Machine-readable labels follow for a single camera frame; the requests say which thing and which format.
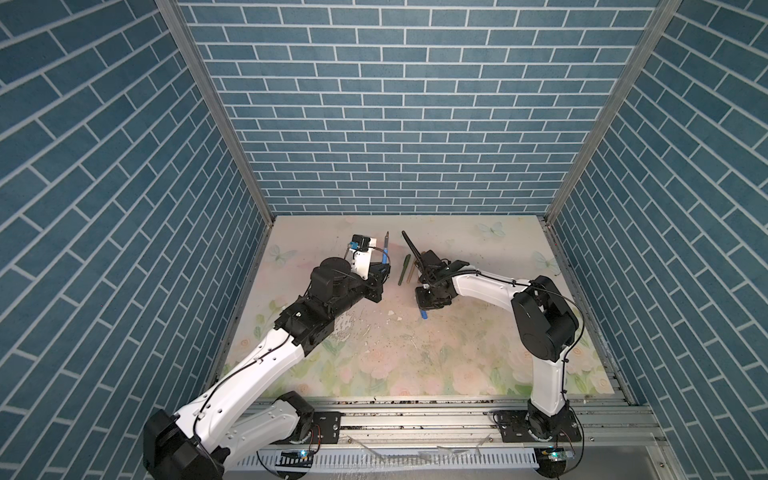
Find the blue pen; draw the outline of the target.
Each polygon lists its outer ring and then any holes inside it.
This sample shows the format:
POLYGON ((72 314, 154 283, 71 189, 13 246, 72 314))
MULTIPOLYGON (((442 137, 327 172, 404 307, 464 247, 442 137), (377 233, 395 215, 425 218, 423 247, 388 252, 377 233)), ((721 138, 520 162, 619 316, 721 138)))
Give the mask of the blue pen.
POLYGON ((389 252, 388 252, 388 246, 389 246, 389 231, 386 232, 384 237, 384 243, 382 247, 382 263, 383 264, 389 264, 390 258, 389 258, 389 252))

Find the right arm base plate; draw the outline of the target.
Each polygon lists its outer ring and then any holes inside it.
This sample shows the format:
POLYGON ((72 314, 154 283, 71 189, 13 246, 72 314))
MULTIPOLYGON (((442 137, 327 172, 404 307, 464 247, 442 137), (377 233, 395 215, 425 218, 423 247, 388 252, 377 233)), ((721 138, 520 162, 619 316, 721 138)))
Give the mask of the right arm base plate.
POLYGON ((555 416, 547 416, 536 409, 496 410, 490 414, 504 443, 555 442, 556 440, 583 439, 577 417, 567 407, 555 416))

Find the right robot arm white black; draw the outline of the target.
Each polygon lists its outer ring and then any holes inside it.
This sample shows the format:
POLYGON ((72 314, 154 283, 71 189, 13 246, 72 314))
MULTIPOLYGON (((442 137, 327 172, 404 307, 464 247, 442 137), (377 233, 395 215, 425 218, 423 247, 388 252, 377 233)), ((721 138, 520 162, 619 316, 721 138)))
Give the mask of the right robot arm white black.
POLYGON ((567 356, 578 342, 579 320, 552 279, 494 276, 465 261, 441 259, 431 250, 413 256, 420 272, 421 285, 415 289, 420 309, 441 309, 463 296, 513 314, 520 342, 533 357, 526 414, 529 433, 549 441, 563 431, 570 415, 565 391, 567 356))

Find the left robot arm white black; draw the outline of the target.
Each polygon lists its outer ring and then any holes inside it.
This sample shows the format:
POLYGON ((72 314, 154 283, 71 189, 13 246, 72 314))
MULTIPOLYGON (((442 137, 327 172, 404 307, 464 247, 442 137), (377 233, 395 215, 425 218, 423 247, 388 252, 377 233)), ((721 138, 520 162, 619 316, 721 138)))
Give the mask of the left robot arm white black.
POLYGON ((170 414, 159 410, 143 428, 143 465, 155 479, 220 479, 227 469, 275 442, 299 442, 313 427, 314 408, 298 393, 267 409, 245 411, 335 328, 338 316, 363 299, 378 303, 388 263, 354 267, 340 257, 313 269, 308 288, 278 316, 251 353, 198 398, 170 414))

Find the green pen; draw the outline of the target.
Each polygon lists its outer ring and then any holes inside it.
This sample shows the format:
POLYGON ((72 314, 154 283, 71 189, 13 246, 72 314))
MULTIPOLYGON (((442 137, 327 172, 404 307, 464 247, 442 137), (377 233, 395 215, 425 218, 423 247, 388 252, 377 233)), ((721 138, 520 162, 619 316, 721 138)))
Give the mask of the green pen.
POLYGON ((404 282, 405 275, 407 273, 407 270, 408 270, 411 258, 412 258, 411 254, 407 254, 405 256, 405 259, 404 259, 402 267, 401 267, 400 275, 399 275, 399 278, 398 278, 398 283, 397 283, 398 286, 401 286, 403 284, 403 282, 404 282))

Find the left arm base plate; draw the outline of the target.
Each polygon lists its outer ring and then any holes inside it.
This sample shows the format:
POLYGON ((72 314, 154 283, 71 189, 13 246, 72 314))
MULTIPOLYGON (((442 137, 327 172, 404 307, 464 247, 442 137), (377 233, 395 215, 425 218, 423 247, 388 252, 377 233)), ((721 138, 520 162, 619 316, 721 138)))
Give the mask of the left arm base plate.
POLYGON ((339 411, 315 411, 312 417, 308 414, 299 416, 298 424, 293 432, 279 444, 307 443, 309 439, 320 446, 337 444, 341 430, 342 413, 339 411))

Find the brown pen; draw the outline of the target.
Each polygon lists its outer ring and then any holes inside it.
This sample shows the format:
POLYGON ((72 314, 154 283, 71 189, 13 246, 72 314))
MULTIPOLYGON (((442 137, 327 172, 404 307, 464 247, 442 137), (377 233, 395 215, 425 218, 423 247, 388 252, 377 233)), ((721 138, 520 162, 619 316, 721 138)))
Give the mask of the brown pen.
POLYGON ((416 264, 414 263, 414 264, 412 264, 412 265, 411 265, 411 267, 410 267, 410 270, 409 270, 409 273, 408 273, 408 276, 407 276, 407 279, 406 279, 406 282, 407 282, 407 283, 410 283, 410 282, 411 282, 411 280, 413 279, 413 276, 414 276, 414 273, 416 272, 416 270, 417 270, 417 266, 416 266, 416 264))

